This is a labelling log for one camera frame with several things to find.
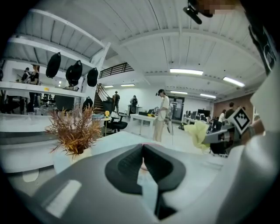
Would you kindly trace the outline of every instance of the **shelf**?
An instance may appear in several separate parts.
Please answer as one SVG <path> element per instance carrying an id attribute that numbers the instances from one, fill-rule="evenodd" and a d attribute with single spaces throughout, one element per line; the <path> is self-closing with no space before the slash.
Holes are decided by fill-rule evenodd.
<path id="1" fill-rule="evenodd" d="M 86 98 L 85 93 L 75 92 L 71 90 L 65 90 L 55 87 L 47 87 L 47 86 L 38 86 L 24 83 L 16 83 L 16 82 L 0 82 L 0 89 L 3 90 L 21 90 L 25 92 L 34 92 L 34 93 L 52 93 L 60 96 L 69 96 L 69 97 L 84 97 Z"/>
<path id="2" fill-rule="evenodd" d="M 43 132 L 51 125 L 49 116 L 0 114 L 0 132 Z"/>

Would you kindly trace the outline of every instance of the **staircase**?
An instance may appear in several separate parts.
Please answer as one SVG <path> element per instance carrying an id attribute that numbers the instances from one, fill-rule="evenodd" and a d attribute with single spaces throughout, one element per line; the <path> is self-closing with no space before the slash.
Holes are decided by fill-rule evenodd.
<path id="1" fill-rule="evenodd" d="M 95 92 L 93 107 L 96 108 L 95 110 L 96 114 L 104 114 L 105 110 L 103 108 L 103 103 L 97 92 Z"/>

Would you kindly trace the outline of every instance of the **brick wall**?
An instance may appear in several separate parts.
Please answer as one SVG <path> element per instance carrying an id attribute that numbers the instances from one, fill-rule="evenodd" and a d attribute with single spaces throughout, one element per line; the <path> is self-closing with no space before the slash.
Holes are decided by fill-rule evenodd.
<path id="1" fill-rule="evenodd" d="M 245 107 L 246 108 L 246 114 L 249 116 L 250 120 L 252 121 L 253 119 L 253 105 L 250 102 L 252 94 L 234 98 L 231 100 L 219 102 L 219 103 L 214 103 L 214 117 L 219 117 L 220 114 L 222 113 L 223 109 L 228 110 L 229 109 L 229 103 L 234 102 L 234 108 L 236 109 L 238 106 Z"/>

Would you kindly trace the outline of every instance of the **white shirt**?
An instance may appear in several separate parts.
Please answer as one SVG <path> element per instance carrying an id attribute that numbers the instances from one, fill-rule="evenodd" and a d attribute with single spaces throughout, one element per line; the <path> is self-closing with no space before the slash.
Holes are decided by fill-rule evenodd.
<path id="1" fill-rule="evenodd" d="M 165 97 L 162 98 L 162 101 L 161 101 L 161 108 L 166 108 L 166 109 L 169 108 L 169 98 L 168 98 L 168 96 L 165 96 Z M 163 120 L 165 119 L 166 112 L 167 112 L 167 110 L 161 110 L 161 111 L 158 113 L 157 119 L 158 119 L 159 121 L 163 121 Z"/>
<path id="2" fill-rule="evenodd" d="M 226 119 L 224 118 L 224 113 L 221 113 L 220 114 L 220 117 L 219 117 L 219 122 L 224 122 Z"/>

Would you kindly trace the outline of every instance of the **balcony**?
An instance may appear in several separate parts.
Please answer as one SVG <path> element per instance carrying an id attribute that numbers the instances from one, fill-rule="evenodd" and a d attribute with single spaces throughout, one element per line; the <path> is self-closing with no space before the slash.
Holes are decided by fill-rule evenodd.
<path id="1" fill-rule="evenodd" d="M 99 78 L 104 78 L 111 75 L 116 75 L 119 73 L 130 72 L 130 71 L 134 71 L 134 69 L 128 63 L 123 63 L 101 71 L 99 74 Z"/>

